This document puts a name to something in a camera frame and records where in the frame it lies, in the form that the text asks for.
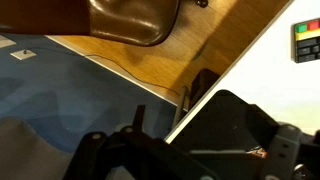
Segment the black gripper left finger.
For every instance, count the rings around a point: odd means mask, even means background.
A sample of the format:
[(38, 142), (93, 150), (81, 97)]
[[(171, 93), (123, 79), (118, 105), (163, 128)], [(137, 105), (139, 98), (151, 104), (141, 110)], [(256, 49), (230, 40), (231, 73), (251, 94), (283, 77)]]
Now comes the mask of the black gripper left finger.
[(159, 138), (142, 132), (145, 105), (138, 105), (133, 124), (108, 136), (83, 136), (63, 180), (105, 180), (124, 167), (136, 180), (220, 180), (209, 168)]

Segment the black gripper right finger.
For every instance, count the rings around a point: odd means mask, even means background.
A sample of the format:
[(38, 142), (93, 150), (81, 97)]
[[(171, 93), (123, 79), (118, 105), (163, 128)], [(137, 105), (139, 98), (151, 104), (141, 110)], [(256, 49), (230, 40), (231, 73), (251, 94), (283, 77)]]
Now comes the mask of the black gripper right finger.
[(319, 132), (289, 124), (278, 128), (266, 151), (193, 150), (190, 155), (216, 176), (213, 180), (320, 180)]

